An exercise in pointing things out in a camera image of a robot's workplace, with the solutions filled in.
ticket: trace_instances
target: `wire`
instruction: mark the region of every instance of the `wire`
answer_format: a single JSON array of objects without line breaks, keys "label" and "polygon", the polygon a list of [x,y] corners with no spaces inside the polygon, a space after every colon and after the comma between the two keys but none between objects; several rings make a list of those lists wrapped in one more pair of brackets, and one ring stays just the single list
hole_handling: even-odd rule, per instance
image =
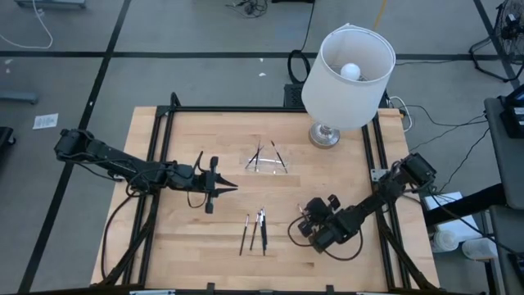
[{"label": "wire", "polygon": [[[298,243],[297,241],[295,241],[295,239],[291,236],[291,227],[293,227],[293,225],[298,222],[299,220],[302,220],[304,219],[305,216],[301,216],[295,220],[293,220],[289,226],[287,226],[287,236],[289,237],[289,239],[291,240],[292,243],[294,243],[296,246],[298,247],[312,247],[313,245],[311,243],[309,244],[300,244]],[[361,252],[362,252],[362,247],[364,246],[364,237],[362,235],[362,229],[359,229],[359,236],[360,236],[360,245],[359,245],[359,249],[357,250],[357,252],[351,256],[351,257],[347,257],[347,258],[340,258],[340,257],[337,257],[337,256],[334,256],[332,255],[330,252],[328,252],[328,250],[324,249],[324,252],[331,258],[333,258],[334,260],[337,260],[337,261],[352,261],[354,260]]]},{"label": "wire", "polygon": [[401,63],[396,63],[395,66],[404,66],[404,65],[416,65],[416,64],[443,64],[453,61],[460,61],[460,60],[445,60],[445,61],[406,61]]},{"label": "wire", "polygon": [[106,247],[107,247],[107,231],[109,230],[109,226],[111,225],[111,222],[116,216],[116,213],[122,209],[122,207],[127,204],[131,200],[131,197],[125,198],[125,200],[120,203],[116,209],[111,213],[111,216],[109,217],[109,220],[107,220],[106,228],[104,229],[104,235],[102,237],[102,254],[100,257],[100,271],[102,273],[102,278],[106,279]]},{"label": "wire", "polygon": [[402,195],[402,197],[405,197],[405,198],[409,199],[410,201],[416,202],[416,203],[418,203],[418,205],[421,204],[420,200],[416,199],[415,197],[406,196],[404,194]]},{"label": "wire", "polygon": [[18,48],[24,48],[24,49],[49,49],[49,48],[51,48],[52,42],[53,42],[53,38],[52,38],[52,35],[49,32],[49,30],[47,29],[46,25],[43,23],[42,17],[38,13],[38,10],[36,9],[36,2],[35,2],[35,0],[33,0],[33,9],[34,9],[34,14],[38,18],[38,21],[40,21],[40,24],[42,25],[43,29],[46,31],[47,36],[49,36],[49,44],[47,46],[25,46],[25,45],[20,45],[18,43],[14,43],[14,42],[8,40],[6,37],[2,36],[1,34],[0,34],[0,38],[2,38],[4,41],[9,43],[10,45],[16,46]]},{"label": "wire", "polygon": [[334,256],[332,255],[330,252],[328,252],[327,249],[324,249],[324,252],[331,258],[333,258],[334,260],[336,261],[352,261],[354,260],[361,252],[362,252],[362,247],[364,245],[364,237],[362,236],[362,229],[359,229],[359,236],[360,236],[360,245],[359,245],[359,249],[357,250],[357,252],[351,256],[351,257],[347,257],[347,258],[340,258],[340,257],[337,257],[337,256]]},{"label": "wire", "polygon": [[413,126],[413,121],[411,120],[411,115],[409,114],[409,110],[408,108],[406,107],[406,104],[404,103],[404,101],[402,100],[402,98],[399,98],[397,96],[393,96],[393,97],[390,97],[390,100],[391,99],[397,99],[400,101],[400,103],[402,103],[402,107],[404,107],[404,109],[406,110],[406,116],[408,117],[408,120],[409,120],[409,126],[407,129],[404,129],[404,132],[408,132],[411,127]]},{"label": "wire", "polygon": [[382,0],[382,5],[380,6],[380,11],[378,12],[377,19],[375,19],[373,30],[377,30],[378,24],[380,23],[380,19],[382,18],[382,14],[386,10],[386,4],[387,4],[387,0]]},{"label": "wire", "polygon": [[474,125],[474,124],[484,123],[484,121],[482,121],[482,122],[471,123],[471,120],[470,120],[469,122],[462,123],[462,124],[444,124],[444,123],[437,123],[437,122],[435,122],[435,121],[433,120],[433,118],[431,118],[431,116],[429,115],[429,112],[426,110],[425,107],[423,107],[423,106],[419,106],[419,105],[406,105],[406,107],[417,107],[417,108],[422,109],[422,110],[426,113],[426,115],[427,115],[427,117],[429,118],[429,120],[430,120],[433,124],[435,124],[435,125],[439,125],[439,126],[446,126],[446,127],[457,127],[457,126],[458,126],[458,127],[460,127],[460,126],[465,126],[465,125]]},{"label": "wire", "polygon": [[515,252],[512,248],[502,244],[501,242],[497,242],[494,238],[492,238],[490,235],[488,234],[484,234],[482,233],[480,230],[478,230],[475,226],[473,225],[470,225],[467,221],[465,221],[462,217],[454,214],[452,211],[446,209],[444,206],[442,206],[436,199],[435,199],[435,195],[430,191],[429,192],[431,197],[433,198],[433,201],[435,201],[436,205],[437,205],[437,208],[440,208],[442,209],[442,211],[446,212],[448,215],[450,215],[451,217],[455,218],[456,220],[460,220],[462,221],[467,227],[469,227],[470,229],[473,229],[475,232],[479,233],[483,238],[487,238],[489,239],[491,242],[495,243],[495,245],[503,248],[504,250],[510,252],[511,254],[513,254],[514,256],[517,256],[517,257],[520,257],[521,259],[524,259],[524,256]]},{"label": "wire", "polygon": [[311,27],[311,20],[313,20],[313,11],[314,11],[314,4],[315,3],[316,3],[316,1],[313,1],[313,6],[311,7],[311,13],[309,14],[308,29],[305,31],[304,43],[302,44],[302,48],[300,49],[301,52],[304,51],[305,44],[308,42],[309,28]]},{"label": "wire", "polygon": [[108,176],[105,176],[105,175],[101,175],[101,174],[98,174],[97,172],[89,169],[88,167],[84,166],[84,164],[80,164],[80,163],[76,163],[78,166],[84,168],[85,170],[91,172],[92,174],[98,176],[98,177],[101,177],[103,179],[108,179],[108,180],[112,180],[112,181],[115,181],[115,182],[120,182],[120,179],[114,179],[114,178],[111,178],[111,177],[108,177]]},{"label": "wire", "polygon": [[291,227],[292,227],[296,222],[298,222],[299,220],[302,220],[302,219],[304,219],[304,218],[305,218],[304,216],[301,216],[301,217],[299,217],[299,218],[293,220],[293,221],[289,224],[289,226],[287,226],[287,236],[289,237],[289,239],[291,240],[291,242],[294,243],[294,244],[295,244],[296,246],[298,246],[298,247],[312,247],[313,245],[312,245],[311,243],[309,243],[309,244],[300,244],[300,243],[297,243],[297,242],[295,241],[295,239],[291,236]]},{"label": "wire", "polygon": [[[232,11],[235,11],[239,15],[244,16],[244,18],[254,19],[263,16],[268,10],[268,0],[262,1],[264,2],[264,4],[262,5],[259,4],[259,0],[244,0],[239,3],[234,2],[232,5],[226,4],[225,6],[231,9]],[[237,9],[237,7],[242,7],[244,5],[247,5],[246,7],[244,7],[244,11],[246,13],[241,12]]]},{"label": "wire", "polygon": [[[474,117],[474,118],[471,119],[471,120],[470,120],[466,125],[472,125],[472,123],[471,123],[472,121],[474,121],[474,120],[476,120],[476,119],[478,119],[478,118],[482,118],[483,116],[484,116],[484,115],[480,115],[480,116],[476,116],[476,117]],[[487,120],[483,120],[483,121],[481,121],[481,122],[475,122],[475,124],[477,124],[477,123],[486,123],[486,122],[487,122]],[[433,140],[439,139],[439,138],[443,137],[444,135],[448,134],[449,132],[451,132],[451,131],[457,129],[458,127],[462,127],[462,126],[455,126],[455,127],[453,127],[452,129],[448,129],[448,130],[444,131],[442,134],[437,135],[437,136],[435,136],[435,137],[432,138],[432,139],[429,139],[429,140],[427,140],[427,141],[425,141],[425,142],[423,142],[423,143],[419,143],[416,147],[413,147],[413,148],[409,149],[409,151],[411,152],[411,151],[413,151],[413,150],[415,150],[415,149],[417,149],[417,148],[420,148],[420,147],[421,147],[422,145],[424,145],[424,144],[428,144],[428,143],[432,142]]]},{"label": "wire", "polygon": [[193,206],[193,205],[191,204],[191,201],[189,201],[189,191],[187,191],[187,204],[189,205],[189,207],[191,207],[191,208],[193,208],[193,209],[200,208],[200,207],[204,206],[204,204],[206,203],[206,200],[207,200],[207,194],[206,194],[206,196],[204,197],[204,201],[202,202],[202,204],[197,205],[197,206]]},{"label": "wire", "polygon": [[468,159],[469,155],[472,153],[473,151],[473,148],[475,148],[475,146],[482,140],[484,139],[484,137],[486,136],[486,134],[488,134],[488,131],[490,131],[490,129],[486,129],[486,131],[484,131],[484,134],[469,148],[469,151],[468,153],[466,154],[466,156],[464,157],[464,159],[460,162],[460,165],[458,165],[457,169],[455,169],[455,171],[453,171],[453,173],[451,174],[451,176],[449,177],[448,181],[442,186],[442,188],[440,189],[440,192],[439,194],[444,190],[444,188],[451,182],[453,176],[459,172],[460,168],[462,167],[462,165],[464,164],[464,162]]}]

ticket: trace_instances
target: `white cable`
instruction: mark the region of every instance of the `white cable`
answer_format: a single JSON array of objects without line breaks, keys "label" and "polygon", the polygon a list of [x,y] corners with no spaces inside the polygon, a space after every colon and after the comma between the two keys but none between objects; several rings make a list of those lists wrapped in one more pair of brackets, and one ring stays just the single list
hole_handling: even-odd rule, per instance
[{"label": "white cable", "polygon": [[40,17],[40,14],[38,13],[38,11],[36,9],[36,2],[35,2],[35,0],[33,0],[33,9],[34,9],[34,14],[36,15],[36,17],[40,21],[40,24],[42,24],[43,29],[46,30],[47,36],[49,36],[49,45],[47,45],[47,46],[25,46],[25,45],[20,45],[18,43],[14,43],[12,41],[9,41],[6,37],[2,36],[1,34],[0,34],[0,38],[2,38],[4,41],[9,43],[10,45],[16,46],[18,48],[24,48],[24,49],[49,49],[49,48],[51,48],[52,41],[53,41],[52,35],[51,35],[51,33],[49,33],[49,30],[47,29],[46,25],[43,23],[42,18]]},{"label": "white cable", "polygon": [[409,120],[409,126],[407,129],[404,129],[404,132],[408,132],[411,127],[413,126],[413,121],[411,120],[411,115],[409,114],[409,110],[408,108],[406,107],[406,104],[404,103],[404,101],[402,100],[402,98],[399,98],[399,97],[390,97],[390,100],[391,99],[398,99],[400,101],[400,103],[402,103],[402,107],[406,110],[406,116],[408,117],[408,120]]}]

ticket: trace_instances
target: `white lampshade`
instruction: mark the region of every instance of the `white lampshade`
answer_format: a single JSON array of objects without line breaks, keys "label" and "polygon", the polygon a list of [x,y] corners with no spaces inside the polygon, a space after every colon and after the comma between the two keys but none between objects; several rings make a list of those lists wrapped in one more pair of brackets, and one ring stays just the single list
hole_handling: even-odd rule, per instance
[{"label": "white lampshade", "polygon": [[[354,75],[360,69],[360,79]],[[317,59],[302,89],[307,112],[319,123],[340,130],[366,125],[378,104],[395,66],[393,47],[379,34],[354,25],[344,25],[322,42]]]}]

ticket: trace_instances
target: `light bulb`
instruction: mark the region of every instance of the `light bulb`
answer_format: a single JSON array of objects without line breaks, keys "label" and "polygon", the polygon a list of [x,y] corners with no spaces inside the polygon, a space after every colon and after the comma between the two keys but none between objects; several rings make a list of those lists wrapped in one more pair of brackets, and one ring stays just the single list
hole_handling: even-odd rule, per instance
[{"label": "light bulb", "polygon": [[342,67],[341,76],[346,79],[358,81],[360,79],[360,68],[352,62],[347,63]]}]

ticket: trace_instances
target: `table leg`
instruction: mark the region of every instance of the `table leg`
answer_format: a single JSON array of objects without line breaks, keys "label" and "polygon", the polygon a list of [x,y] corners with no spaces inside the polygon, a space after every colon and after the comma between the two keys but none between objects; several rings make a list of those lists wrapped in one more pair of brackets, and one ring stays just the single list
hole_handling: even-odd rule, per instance
[{"label": "table leg", "polygon": [[480,192],[461,198],[458,201],[450,202],[444,206],[424,212],[426,226],[438,225],[446,221],[454,220],[442,208],[453,212],[455,215],[464,217],[479,211],[487,210],[492,205],[505,205],[506,197],[502,184],[496,184],[489,188],[484,188]]}]

